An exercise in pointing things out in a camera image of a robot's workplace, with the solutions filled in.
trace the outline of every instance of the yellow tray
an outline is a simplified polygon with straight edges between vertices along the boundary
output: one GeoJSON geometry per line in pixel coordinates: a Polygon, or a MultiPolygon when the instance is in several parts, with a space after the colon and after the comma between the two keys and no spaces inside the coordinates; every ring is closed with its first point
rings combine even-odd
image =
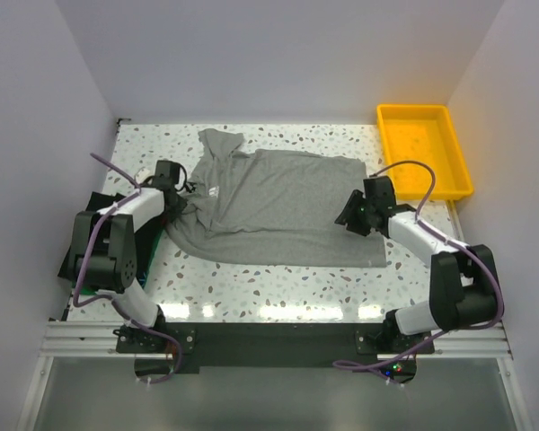
{"type": "MultiPolygon", "coordinates": [[[[377,125],[385,163],[412,159],[431,166],[437,175],[432,199],[458,200],[473,193],[449,111],[442,105],[378,105],[377,125]]],[[[431,178],[421,167],[397,166],[387,172],[401,200],[421,199],[431,178]]]]}

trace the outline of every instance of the white speckled tabletop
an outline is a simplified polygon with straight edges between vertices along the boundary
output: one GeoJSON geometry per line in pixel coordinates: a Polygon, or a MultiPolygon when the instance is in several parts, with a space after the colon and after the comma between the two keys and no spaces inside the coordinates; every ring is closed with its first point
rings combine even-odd
{"type": "MultiPolygon", "coordinates": [[[[132,175],[142,167],[153,170],[159,159],[190,172],[202,155],[198,132],[204,128],[242,132],[246,153],[266,148],[344,155],[364,161],[368,173],[384,166],[377,127],[324,124],[123,125],[112,161],[132,175]]],[[[131,191],[127,181],[108,173],[104,193],[131,191]]],[[[429,202],[423,216],[455,235],[445,202],[429,202]]],[[[386,311],[429,296],[429,270],[400,244],[387,241],[386,253],[387,268],[231,265],[189,256],[163,233],[146,291],[168,321],[382,321],[386,311]]],[[[104,301],[71,307],[67,319],[120,321],[104,301]]]]}

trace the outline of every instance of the white wall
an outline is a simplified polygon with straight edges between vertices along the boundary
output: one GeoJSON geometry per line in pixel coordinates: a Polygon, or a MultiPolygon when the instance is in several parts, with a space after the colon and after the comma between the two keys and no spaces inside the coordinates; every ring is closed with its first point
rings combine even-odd
{"type": "Polygon", "coordinates": [[[15,427],[113,118],[56,4],[0,0],[0,430],[15,427]]]}
{"type": "Polygon", "coordinates": [[[375,122],[446,103],[502,0],[57,0],[114,114],[375,122]]]}
{"type": "Polygon", "coordinates": [[[507,0],[449,107],[475,194],[469,240],[494,250],[519,382],[539,429],[539,0],[507,0]]]}

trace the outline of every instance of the wall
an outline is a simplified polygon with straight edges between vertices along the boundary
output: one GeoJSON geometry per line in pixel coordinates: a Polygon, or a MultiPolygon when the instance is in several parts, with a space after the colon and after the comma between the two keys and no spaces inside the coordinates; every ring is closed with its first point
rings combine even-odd
{"type": "Polygon", "coordinates": [[[57,0],[136,122],[375,122],[446,103],[502,0],[57,0]]]}
{"type": "Polygon", "coordinates": [[[73,216],[104,170],[113,117],[49,0],[0,0],[0,430],[15,427],[73,216]]]}
{"type": "Polygon", "coordinates": [[[464,232],[495,252],[505,325],[539,429],[539,0],[507,0],[449,103],[476,192],[464,232]]]}

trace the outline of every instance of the gray cloth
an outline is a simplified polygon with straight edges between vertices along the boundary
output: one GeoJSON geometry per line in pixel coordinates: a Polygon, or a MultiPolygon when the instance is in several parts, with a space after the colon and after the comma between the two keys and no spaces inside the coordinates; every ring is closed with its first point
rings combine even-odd
{"type": "Polygon", "coordinates": [[[190,181],[196,189],[170,238],[202,259],[258,265],[385,266],[383,237],[334,224],[365,165],[297,151],[237,151],[242,134],[199,132],[204,155],[190,181]]]}

